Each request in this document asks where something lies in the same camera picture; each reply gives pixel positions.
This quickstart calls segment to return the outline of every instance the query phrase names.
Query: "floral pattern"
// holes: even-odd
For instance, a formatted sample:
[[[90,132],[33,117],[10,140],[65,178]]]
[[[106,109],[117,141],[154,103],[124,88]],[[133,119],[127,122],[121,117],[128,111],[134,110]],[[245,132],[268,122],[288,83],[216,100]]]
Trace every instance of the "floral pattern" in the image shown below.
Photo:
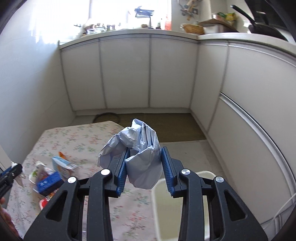
[[[28,176],[37,161],[52,168],[51,157],[61,151],[70,162],[79,166],[77,175],[80,179],[91,177],[101,170],[97,167],[99,151],[122,129],[122,126],[106,121],[47,130],[26,157],[25,172]],[[44,198],[32,189],[34,185],[28,178],[23,183],[22,188],[14,182],[7,207],[21,237],[39,214],[39,201]],[[85,213],[87,203],[88,197],[85,197]],[[156,241],[151,190],[135,188],[127,179],[121,197],[109,198],[109,203],[114,240]],[[86,240],[86,215],[83,216],[83,240]]]

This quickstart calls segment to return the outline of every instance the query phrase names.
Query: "wicker basket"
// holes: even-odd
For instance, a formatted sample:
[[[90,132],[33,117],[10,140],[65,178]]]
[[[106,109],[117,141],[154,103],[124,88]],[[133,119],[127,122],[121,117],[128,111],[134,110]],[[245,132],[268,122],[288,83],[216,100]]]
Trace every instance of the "wicker basket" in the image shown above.
[[[188,34],[205,34],[202,26],[194,25],[194,24],[182,24],[181,27]]]

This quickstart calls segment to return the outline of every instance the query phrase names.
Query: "brown rug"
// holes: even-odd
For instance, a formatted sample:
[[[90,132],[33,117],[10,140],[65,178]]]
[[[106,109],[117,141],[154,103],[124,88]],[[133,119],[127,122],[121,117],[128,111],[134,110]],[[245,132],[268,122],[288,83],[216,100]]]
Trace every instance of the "brown rug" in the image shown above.
[[[184,114],[119,114],[120,120],[115,115],[102,115],[96,122],[113,121],[123,127],[131,126],[133,119],[139,119],[149,125],[157,133],[159,142],[179,142],[204,140],[201,131],[193,116]]]

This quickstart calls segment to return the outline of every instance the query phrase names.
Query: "black cable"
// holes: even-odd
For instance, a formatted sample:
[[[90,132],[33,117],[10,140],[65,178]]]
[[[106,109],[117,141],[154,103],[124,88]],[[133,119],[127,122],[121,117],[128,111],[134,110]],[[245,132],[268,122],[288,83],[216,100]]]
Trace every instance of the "black cable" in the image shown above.
[[[100,116],[103,116],[103,115],[115,115],[115,116],[117,117],[117,122],[116,122],[116,123],[117,123],[117,124],[120,123],[120,120],[121,120],[120,116],[119,116],[118,114],[116,114],[116,113],[113,113],[113,112],[105,112],[105,113],[102,113],[102,114],[96,115],[96,116],[94,117],[92,123],[96,123],[97,118],[99,118]]]

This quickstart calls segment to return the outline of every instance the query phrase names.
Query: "baseboard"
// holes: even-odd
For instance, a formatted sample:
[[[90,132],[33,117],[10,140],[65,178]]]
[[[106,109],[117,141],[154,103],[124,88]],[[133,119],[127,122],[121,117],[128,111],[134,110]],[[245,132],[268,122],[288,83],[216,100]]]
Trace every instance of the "baseboard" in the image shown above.
[[[191,115],[193,116],[193,118],[195,119],[196,123],[199,125],[200,129],[202,130],[202,132],[204,133],[205,137],[207,138],[208,143],[210,144],[214,154],[216,155],[224,173],[227,179],[227,182],[229,183],[229,185],[237,192],[237,187],[232,179],[232,176],[230,175],[230,172],[227,168],[227,166],[225,165],[225,162],[222,158],[222,156],[220,155],[219,151],[217,150],[215,144],[213,143],[213,141],[211,140],[211,138],[209,137],[207,131],[205,130],[205,128],[203,127],[203,125],[201,124],[201,122],[199,121],[199,119],[197,118],[197,116],[190,111]]]
[[[105,112],[116,114],[131,113],[191,113],[188,108],[118,108],[118,109],[96,109],[96,110],[77,110],[76,115],[99,115]]]

